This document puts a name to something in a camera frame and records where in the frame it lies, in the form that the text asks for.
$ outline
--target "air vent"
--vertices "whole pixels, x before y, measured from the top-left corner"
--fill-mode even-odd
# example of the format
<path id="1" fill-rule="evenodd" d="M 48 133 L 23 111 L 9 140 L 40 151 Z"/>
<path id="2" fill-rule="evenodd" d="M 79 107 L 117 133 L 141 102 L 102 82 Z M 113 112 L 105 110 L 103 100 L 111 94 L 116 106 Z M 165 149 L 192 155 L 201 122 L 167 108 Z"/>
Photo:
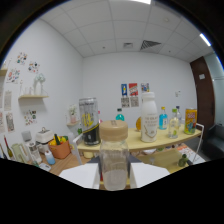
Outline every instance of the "air vent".
<path id="1" fill-rule="evenodd" d="M 133 43 L 124 43 L 123 48 L 125 49 L 133 48 Z"/>
<path id="2" fill-rule="evenodd" d="M 153 46 L 159 45 L 159 44 L 161 44 L 161 43 L 148 41 L 148 40 L 143 40 L 140 51 L 142 51 L 142 50 L 144 50 L 146 48 L 149 48 L 149 47 L 153 47 Z"/>

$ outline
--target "shelf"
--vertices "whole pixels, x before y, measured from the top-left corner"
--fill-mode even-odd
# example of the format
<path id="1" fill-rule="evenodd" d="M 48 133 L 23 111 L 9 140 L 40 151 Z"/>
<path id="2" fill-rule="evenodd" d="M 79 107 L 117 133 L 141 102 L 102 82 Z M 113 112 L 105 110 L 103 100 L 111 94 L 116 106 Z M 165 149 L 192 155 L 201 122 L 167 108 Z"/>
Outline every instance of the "shelf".
<path id="1" fill-rule="evenodd" d="M 49 96 L 42 96 L 42 95 L 22 95 L 18 99 L 22 98 L 47 98 Z"/>
<path id="2" fill-rule="evenodd" d="M 67 125 L 68 126 L 74 126 L 74 125 L 76 125 L 76 124 L 78 124 L 80 121 L 76 121 L 75 123 L 68 123 Z"/>
<path id="3" fill-rule="evenodd" d="M 0 69 L 0 76 L 5 76 L 8 69 Z"/>

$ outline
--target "black chair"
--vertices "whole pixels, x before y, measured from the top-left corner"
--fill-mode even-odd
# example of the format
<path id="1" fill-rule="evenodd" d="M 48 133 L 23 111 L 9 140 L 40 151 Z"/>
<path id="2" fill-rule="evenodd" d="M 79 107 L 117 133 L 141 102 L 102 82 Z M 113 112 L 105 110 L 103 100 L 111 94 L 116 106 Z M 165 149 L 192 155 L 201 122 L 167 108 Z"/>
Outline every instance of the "black chair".
<path id="1" fill-rule="evenodd" d="M 207 130 L 201 150 L 211 160 L 224 158 L 224 126 L 215 124 Z"/>

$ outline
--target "glass of milky drink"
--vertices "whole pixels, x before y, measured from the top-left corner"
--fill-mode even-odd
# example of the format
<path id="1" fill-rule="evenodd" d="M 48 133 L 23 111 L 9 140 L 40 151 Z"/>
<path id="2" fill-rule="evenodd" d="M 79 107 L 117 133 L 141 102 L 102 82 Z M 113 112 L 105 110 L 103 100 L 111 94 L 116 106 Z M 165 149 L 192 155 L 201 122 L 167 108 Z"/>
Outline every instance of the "glass of milky drink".
<path id="1" fill-rule="evenodd" d="M 99 131 L 102 140 L 99 157 L 104 187 L 109 191 L 123 190 L 128 177 L 128 125 L 121 120 L 103 121 Z"/>

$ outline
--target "blue bottle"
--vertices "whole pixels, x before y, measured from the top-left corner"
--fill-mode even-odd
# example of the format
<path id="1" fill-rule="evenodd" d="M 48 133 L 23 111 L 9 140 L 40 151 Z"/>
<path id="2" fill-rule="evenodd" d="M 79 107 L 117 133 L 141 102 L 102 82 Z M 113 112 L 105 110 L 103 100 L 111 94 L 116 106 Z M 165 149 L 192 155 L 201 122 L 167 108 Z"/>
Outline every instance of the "blue bottle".
<path id="1" fill-rule="evenodd" d="M 122 111 L 122 109 L 121 108 L 118 108 L 117 109 L 117 116 L 116 116 L 116 120 L 122 120 L 122 121 L 124 121 L 124 115 L 123 114 L 121 114 L 121 111 Z"/>
<path id="2" fill-rule="evenodd" d="M 168 124 L 168 116 L 165 111 L 165 107 L 161 107 L 162 111 L 159 115 L 159 129 L 166 130 Z"/>

